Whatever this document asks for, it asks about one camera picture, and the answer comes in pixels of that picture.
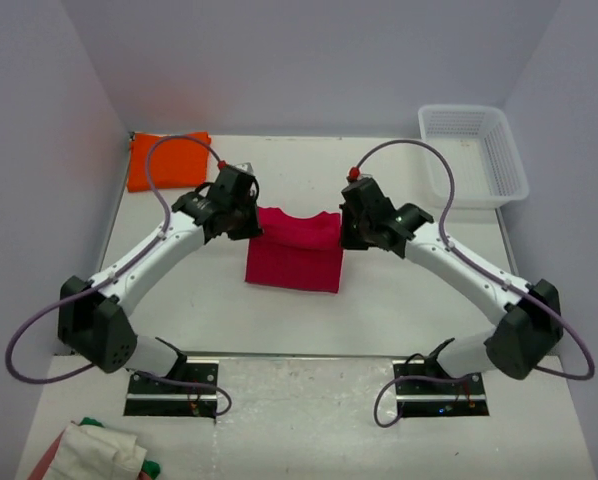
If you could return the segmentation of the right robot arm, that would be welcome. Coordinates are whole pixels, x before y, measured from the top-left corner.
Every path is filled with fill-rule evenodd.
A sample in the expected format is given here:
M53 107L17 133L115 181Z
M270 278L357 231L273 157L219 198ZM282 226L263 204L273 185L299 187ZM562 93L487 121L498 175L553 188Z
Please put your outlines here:
M411 203L395 208L372 178L349 184L342 196L344 249L380 248L409 260L461 293L492 324L482 333L448 339L424 357L415 372L433 391L446 393L461 377L489 370L523 380L561 340L563 329L553 317L559 293L550 282L531 284L472 251L458 256L430 214Z

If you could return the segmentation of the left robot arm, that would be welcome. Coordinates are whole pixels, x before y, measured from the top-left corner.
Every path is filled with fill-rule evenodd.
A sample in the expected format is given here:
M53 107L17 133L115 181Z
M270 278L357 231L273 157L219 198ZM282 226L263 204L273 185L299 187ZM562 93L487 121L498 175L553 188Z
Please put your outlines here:
M262 234L259 184L251 164L228 164L208 188L198 187L166 207L166 217L128 254L87 280L70 277L60 289L58 338L105 373L147 373L174 393L187 379L182 352L138 335L130 317L143 297L180 261L211 240Z

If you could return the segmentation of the magenta t shirt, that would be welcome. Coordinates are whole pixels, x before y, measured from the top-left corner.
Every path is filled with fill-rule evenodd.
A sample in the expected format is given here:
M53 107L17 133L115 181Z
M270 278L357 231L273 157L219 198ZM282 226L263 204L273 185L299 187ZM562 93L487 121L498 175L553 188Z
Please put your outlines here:
M339 292L341 215L298 218L277 207L259 210L263 234L249 241L245 281L308 292Z

